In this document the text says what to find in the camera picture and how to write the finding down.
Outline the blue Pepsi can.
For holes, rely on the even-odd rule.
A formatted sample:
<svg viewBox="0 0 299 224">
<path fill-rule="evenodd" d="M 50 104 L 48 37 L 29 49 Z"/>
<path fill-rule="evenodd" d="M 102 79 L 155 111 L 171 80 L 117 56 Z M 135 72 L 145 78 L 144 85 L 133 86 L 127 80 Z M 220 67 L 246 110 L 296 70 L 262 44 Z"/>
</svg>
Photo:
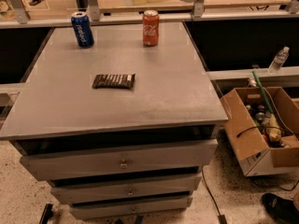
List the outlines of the blue Pepsi can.
<svg viewBox="0 0 299 224">
<path fill-rule="evenodd" d="M 94 44 L 93 32 L 89 17 L 85 12 L 74 12 L 71 16 L 71 23 L 81 48 L 89 48 Z"/>
</svg>

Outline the red Coca-Cola can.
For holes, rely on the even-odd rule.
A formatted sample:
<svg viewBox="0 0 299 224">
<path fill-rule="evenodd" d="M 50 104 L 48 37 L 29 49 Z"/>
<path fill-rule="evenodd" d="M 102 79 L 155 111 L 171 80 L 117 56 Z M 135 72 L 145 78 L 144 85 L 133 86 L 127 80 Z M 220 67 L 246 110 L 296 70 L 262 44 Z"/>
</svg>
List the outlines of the red Coca-Cola can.
<svg viewBox="0 0 299 224">
<path fill-rule="evenodd" d="M 143 13 L 143 43 L 146 46 L 156 46 L 159 39 L 159 14 L 156 10 L 146 10 Z"/>
</svg>

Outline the dark chocolate bar wrapper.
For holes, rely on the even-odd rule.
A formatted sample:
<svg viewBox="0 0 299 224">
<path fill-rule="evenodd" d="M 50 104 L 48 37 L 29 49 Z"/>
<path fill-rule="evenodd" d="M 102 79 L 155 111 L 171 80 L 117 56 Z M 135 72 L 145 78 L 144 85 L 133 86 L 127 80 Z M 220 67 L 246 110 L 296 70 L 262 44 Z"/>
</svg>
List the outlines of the dark chocolate bar wrapper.
<svg viewBox="0 0 299 224">
<path fill-rule="evenodd" d="M 131 89 L 135 83 L 135 74 L 132 75 L 97 75 L 93 81 L 94 89 Z"/>
</svg>

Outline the green stick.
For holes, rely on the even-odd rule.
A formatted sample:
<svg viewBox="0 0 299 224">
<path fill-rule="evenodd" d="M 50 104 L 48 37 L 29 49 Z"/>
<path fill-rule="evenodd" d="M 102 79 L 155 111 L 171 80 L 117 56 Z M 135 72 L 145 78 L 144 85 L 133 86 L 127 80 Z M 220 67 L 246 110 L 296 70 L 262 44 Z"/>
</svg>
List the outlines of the green stick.
<svg viewBox="0 0 299 224">
<path fill-rule="evenodd" d="M 274 114 L 273 108 L 272 108 L 272 106 L 270 105 L 270 102 L 269 102 L 268 97 L 267 97 L 267 95 L 266 95 L 266 93 L 265 93 L 264 87 L 263 87 L 263 85 L 262 85 L 262 83 L 261 83 L 261 81 L 260 81 L 260 79 L 259 79 L 259 77 L 258 77 L 256 71 L 252 71 L 252 74 L 253 74 L 253 76 L 254 76 L 254 79 L 255 79 L 255 81 L 256 81 L 256 84 L 257 84 L 258 88 L 260 89 L 260 92 L 261 92 L 261 94 L 262 94 L 262 97 L 263 97 L 263 99 L 264 99 L 264 102 L 265 102 L 266 107 L 268 108 L 268 110 L 269 110 L 269 112 L 270 112 L 271 114 Z"/>
</svg>

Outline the clear plastic water bottle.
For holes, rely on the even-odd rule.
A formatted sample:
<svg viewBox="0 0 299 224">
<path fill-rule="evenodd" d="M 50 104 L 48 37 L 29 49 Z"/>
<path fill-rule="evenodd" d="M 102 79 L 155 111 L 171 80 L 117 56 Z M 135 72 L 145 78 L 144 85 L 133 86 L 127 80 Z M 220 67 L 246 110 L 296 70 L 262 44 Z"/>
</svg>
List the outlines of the clear plastic water bottle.
<svg viewBox="0 0 299 224">
<path fill-rule="evenodd" d="M 287 61 L 289 57 L 289 51 L 289 47 L 284 47 L 277 53 L 277 55 L 274 57 L 273 61 L 270 63 L 268 67 L 268 71 L 270 74 L 276 74 L 280 70 L 280 68 L 283 66 L 283 64 Z"/>
</svg>

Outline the wooden shelf with metal rails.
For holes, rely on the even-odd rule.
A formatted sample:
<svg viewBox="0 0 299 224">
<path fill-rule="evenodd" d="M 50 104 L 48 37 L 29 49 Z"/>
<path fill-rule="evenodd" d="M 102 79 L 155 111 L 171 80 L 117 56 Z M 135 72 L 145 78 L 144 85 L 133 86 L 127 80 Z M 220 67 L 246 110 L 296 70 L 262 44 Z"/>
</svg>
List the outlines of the wooden shelf with metal rails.
<svg viewBox="0 0 299 224">
<path fill-rule="evenodd" d="M 298 15 L 298 0 L 168 0 L 134 7 L 123 0 L 1 0 L 0 26 L 64 27 L 81 9 L 93 25 L 140 23 L 141 12 L 147 9 L 158 10 L 162 21 L 292 18 Z"/>
</svg>

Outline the brown cardboard box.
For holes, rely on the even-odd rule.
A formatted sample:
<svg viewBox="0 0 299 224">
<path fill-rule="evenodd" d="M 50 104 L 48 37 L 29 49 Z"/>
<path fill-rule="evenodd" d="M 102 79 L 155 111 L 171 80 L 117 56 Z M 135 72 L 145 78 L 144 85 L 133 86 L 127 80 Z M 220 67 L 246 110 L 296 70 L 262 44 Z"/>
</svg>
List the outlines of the brown cardboard box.
<svg viewBox="0 0 299 224">
<path fill-rule="evenodd" d="M 221 98 L 229 117 L 224 129 L 244 176 L 286 174 L 299 168 L 298 105 L 280 87 L 269 87 L 266 93 L 279 114 L 283 147 L 270 146 L 270 140 L 260 132 L 246 108 L 264 105 L 258 88 L 236 88 Z"/>
</svg>

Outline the grey drawer cabinet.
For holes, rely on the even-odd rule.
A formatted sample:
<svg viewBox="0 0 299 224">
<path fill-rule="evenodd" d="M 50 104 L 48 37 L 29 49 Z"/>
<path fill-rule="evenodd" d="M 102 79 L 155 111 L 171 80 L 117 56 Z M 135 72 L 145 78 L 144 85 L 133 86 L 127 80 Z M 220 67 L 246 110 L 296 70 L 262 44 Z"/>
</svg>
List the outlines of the grey drawer cabinet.
<svg viewBox="0 0 299 224">
<path fill-rule="evenodd" d="M 184 24 L 162 24 L 154 47 L 143 45 L 142 28 L 137 24 L 98 26 L 93 35 L 93 46 L 81 49 L 71 29 L 58 28 L 43 48 L 1 130 L 2 138 L 22 157 L 217 140 L 217 131 L 227 117 Z M 94 89 L 95 77 L 106 74 L 135 74 L 134 86 Z M 204 166 L 39 181 L 61 188 L 200 174 Z M 193 192 L 67 205 L 185 194 Z"/>
</svg>

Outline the top grey drawer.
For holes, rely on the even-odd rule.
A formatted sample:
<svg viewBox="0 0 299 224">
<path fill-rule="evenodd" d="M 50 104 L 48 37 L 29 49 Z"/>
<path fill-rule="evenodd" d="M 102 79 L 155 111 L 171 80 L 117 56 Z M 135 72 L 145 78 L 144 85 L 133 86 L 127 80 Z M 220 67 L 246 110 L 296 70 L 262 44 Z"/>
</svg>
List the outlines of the top grey drawer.
<svg viewBox="0 0 299 224">
<path fill-rule="evenodd" d="M 38 180 L 114 175 L 209 164 L 215 139 L 158 145 L 97 148 L 23 156 L 21 164 Z"/>
</svg>

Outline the grey drawer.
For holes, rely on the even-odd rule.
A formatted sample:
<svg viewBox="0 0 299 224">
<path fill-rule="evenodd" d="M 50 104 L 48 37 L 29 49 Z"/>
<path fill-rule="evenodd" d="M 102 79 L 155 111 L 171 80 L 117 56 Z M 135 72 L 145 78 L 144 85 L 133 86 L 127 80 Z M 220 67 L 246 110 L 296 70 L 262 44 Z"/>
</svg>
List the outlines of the grey drawer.
<svg viewBox="0 0 299 224">
<path fill-rule="evenodd" d="M 114 175 L 209 164 L 215 139 L 158 145 L 97 148 L 23 156 L 21 164 L 38 180 Z"/>
<path fill-rule="evenodd" d="M 91 203 L 184 191 L 193 192 L 197 189 L 200 179 L 200 174 L 165 175 L 52 188 L 50 192 L 63 204 Z"/>
<path fill-rule="evenodd" d="M 136 201 L 101 203 L 71 207 L 69 209 L 76 219 L 99 217 L 117 217 L 143 214 L 172 209 L 186 209 L 192 203 L 192 195 L 172 195 L 159 198 L 147 198 Z"/>
</svg>

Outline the middle grey drawer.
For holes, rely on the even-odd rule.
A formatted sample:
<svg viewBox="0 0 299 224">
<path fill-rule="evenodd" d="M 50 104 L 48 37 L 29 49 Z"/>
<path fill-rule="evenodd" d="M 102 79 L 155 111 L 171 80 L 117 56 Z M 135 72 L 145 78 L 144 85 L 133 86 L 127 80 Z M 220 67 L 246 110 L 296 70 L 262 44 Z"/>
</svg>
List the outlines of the middle grey drawer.
<svg viewBox="0 0 299 224">
<path fill-rule="evenodd" d="M 165 175 L 52 188 L 50 192 L 63 204 L 91 203 L 184 191 L 193 192 L 197 189 L 200 179 L 200 174 Z"/>
</svg>

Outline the bottom grey drawer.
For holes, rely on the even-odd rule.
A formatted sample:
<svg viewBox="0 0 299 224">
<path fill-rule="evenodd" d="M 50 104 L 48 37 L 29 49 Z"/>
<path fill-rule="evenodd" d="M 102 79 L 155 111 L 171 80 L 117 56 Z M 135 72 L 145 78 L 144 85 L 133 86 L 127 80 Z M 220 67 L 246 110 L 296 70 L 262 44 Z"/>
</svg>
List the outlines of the bottom grey drawer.
<svg viewBox="0 0 299 224">
<path fill-rule="evenodd" d="M 186 209 L 192 203 L 192 195 L 172 195 L 159 198 L 147 198 L 136 201 L 101 203 L 71 207 L 69 209 L 76 219 L 99 217 L 117 217 L 143 214 L 172 209 Z"/>
</svg>

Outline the black shoe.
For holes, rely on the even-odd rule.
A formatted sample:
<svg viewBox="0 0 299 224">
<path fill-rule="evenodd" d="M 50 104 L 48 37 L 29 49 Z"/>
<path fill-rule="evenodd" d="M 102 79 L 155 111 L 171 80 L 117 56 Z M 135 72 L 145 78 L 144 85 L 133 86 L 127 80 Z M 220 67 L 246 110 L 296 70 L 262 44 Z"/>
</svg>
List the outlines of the black shoe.
<svg viewBox="0 0 299 224">
<path fill-rule="evenodd" d="M 299 224 L 298 204 L 292 200 L 283 199 L 273 193 L 262 196 L 262 204 L 267 214 L 282 224 Z"/>
</svg>

